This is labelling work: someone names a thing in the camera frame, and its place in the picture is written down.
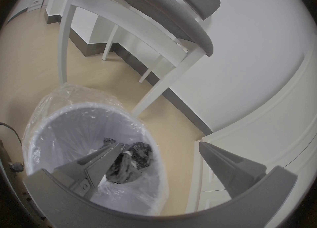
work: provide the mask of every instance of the white chair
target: white chair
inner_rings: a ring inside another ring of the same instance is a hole
[[[191,0],[191,7],[202,19],[210,16],[220,0]],[[202,56],[211,56],[213,46],[209,36],[195,18],[175,0],[67,0],[61,20],[58,42],[60,83],[67,82],[66,59],[70,26],[77,7],[100,15],[126,29],[148,44],[174,68],[159,80],[136,105],[132,113],[138,116]],[[173,34],[172,40],[167,33]]]

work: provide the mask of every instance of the light wood floor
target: light wood floor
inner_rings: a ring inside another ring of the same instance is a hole
[[[59,24],[46,25],[43,9],[21,14],[0,35],[0,122],[23,136],[38,102],[59,86],[57,40]],[[105,62],[101,55],[85,57],[69,40],[68,81],[114,95],[132,110],[151,85],[116,54]],[[160,148],[166,167],[170,197],[162,215],[183,214],[190,190],[194,141],[203,137],[180,111],[160,96],[141,115]],[[0,128],[0,139],[13,162],[22,150],[10,130]]]

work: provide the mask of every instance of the clear plastic bag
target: clear plastic bag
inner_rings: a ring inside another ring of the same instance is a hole
[[[159,149],[145,126],[114,98],[101,91],[64,84],[44,97],[26,127],[22,149],[27,175],[87,155],[103,145],[151,145],[153,161],[137,180],[125,184],[100,182],[91,198],[101,206],[140,215],[159,215],[168,199],[167,176]]]

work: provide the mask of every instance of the chair leg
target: chair leg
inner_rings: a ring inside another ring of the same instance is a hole
[[[188,53],[184,60],[160,81],[152,87],[152,89],[141,99],[141,101],[132,110],[134,116],[139,116],[154,100],[156,100],[167,88],[175,83],[190,67],[192,67],[205,52],[197,47]]]
[[[57,67],[60,84],[67,82],[67,47],[70,27],[75,14],[76,6],[72,5],[73,0],[67,0],[58,36]]]
[[[118,25],[115,24],[113,29],[112,29],[112,32],[109,36],[109,39],[108,39],[108,42],[107,42],[107,45],[106,45],[106,48],[105,48],[105,51],[103,52],[103,55],[102,55],[102,60],[106,60],[107,57],[108,57],[108,54],[109,54],[109,51],[110,51],[110,48],[112,46],[112,42],[113,42],[113,37],[115,36],[116,32],[117,32],[117,29],[118,29]]]
[[[142,83],[143,80],[151,73],[151,71],[156,67],[156,65],[163,59],[163,56],[159,56],[156,58],[156,60],[153,62],[153,64],[147,69],[147,71],[144,73],[144,75],[140,78],[139,82]]]

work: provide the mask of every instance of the dark baseboard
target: dark baseboard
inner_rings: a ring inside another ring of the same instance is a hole
[[[8,20],[7,24],[9,24],[9,22],[10,22],[11,20],[13,20],[13,19],[16,18],[17,16],[21,15],[22,13],[26,12],[27,10],[28,10],[28,9],[25,8],[25,9],[21,10],[20,12],[18,12],[17,14],[15,14],[13,17],[11,17],[11,18]]]
[[[61,22],[60,15],[48,16],[45,11],[44,17],[47,24]],[[106,43],[87,44],[72,28],[69,33],[69,38],[84,56],[101,54],[106,47]],[[110,51],[115,52],[140,75],[143,75],[147,71],[147,67],[119,43],[113,43]],[[159,78],[151,72],[146,80],[154,86],[159,81]],[[163,96],[200,129],[201,132],[205,135],[212,134],[212,130],[170,88],[163,92]]]

